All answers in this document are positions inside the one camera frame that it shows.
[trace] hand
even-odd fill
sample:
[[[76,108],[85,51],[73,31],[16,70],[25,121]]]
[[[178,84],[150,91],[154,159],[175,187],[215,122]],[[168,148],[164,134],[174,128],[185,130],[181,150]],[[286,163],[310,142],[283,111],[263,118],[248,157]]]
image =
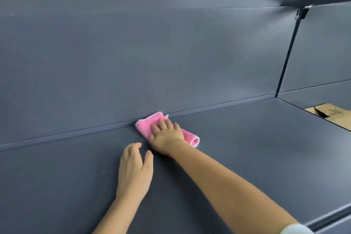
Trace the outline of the hand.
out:
[[[118,170],[117,200],[130,196],[141,202],[149,190],[153,174],[153,154],[147,151],[143,164],[140,147],[141,143],[132,143],[123,151]]]
[[[149,136],[149,143],[151,147],[161,154],[168,155],[169,148],[179,141],[184,141],[180,126],[167,119],[166,122],[163,119],[159,120],[160,128],[155,124],[152,124],[152,130],[155,135]]]

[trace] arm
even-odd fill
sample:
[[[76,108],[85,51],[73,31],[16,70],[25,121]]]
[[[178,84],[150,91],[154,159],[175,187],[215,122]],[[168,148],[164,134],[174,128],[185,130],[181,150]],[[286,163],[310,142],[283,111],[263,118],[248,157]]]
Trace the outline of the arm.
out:
[[[93,234],[125,234],[140,202],[147,193],[153,174],[153,155],[146,152],[145,161],[139,153],[141,143],[127,146],[118,171],[116,199]]]
[[[160,120],[160,128],[152,128],[151,146],[179,163],[234,233],[279,234],[298,223],[251,183],[189,146],[178,124]]]

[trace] folded cloth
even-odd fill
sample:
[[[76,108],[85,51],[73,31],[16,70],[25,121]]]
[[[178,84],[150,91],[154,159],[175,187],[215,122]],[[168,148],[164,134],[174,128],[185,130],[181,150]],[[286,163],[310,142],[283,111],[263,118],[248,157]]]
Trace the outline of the folded cloth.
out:
[[[151,125],[156,124],[159,127],[158,121],[160,118],[162,118],[163,120],[166,120],[168,118],[168,115],[164,116],[162,112],[156,112],[155,114],[152,114],[151,116],[143,120],[138,120],[138,122],[135,124],[135,127],[144,136],[144,138],[148,139],[150,134],[154,134],[152,131]],[[196,147],[200,143],[200,138],[195,134],[192,134],[183,129],[182,129],[182,134],[184,136],[184,139],[192,147]]]

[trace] person's left hand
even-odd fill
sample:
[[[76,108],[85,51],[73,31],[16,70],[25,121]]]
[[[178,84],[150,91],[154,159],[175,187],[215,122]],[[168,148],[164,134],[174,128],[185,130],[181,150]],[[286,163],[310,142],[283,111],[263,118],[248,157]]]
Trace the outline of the person's left hand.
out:
[[[153,154],[148,150],[143,164],[140,147],[141,143],[132,143],[123,151],[118,170],[117,200],[129,196],[141,202],[149,190],[153,175]]]

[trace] cardboard box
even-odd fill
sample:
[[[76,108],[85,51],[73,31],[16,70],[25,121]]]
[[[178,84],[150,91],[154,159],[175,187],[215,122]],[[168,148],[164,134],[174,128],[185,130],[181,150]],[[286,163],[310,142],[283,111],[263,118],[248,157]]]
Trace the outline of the cardboard box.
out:
[[[351,111],[336,107],[332,104],[306,108],[306,111],[351,130]]]

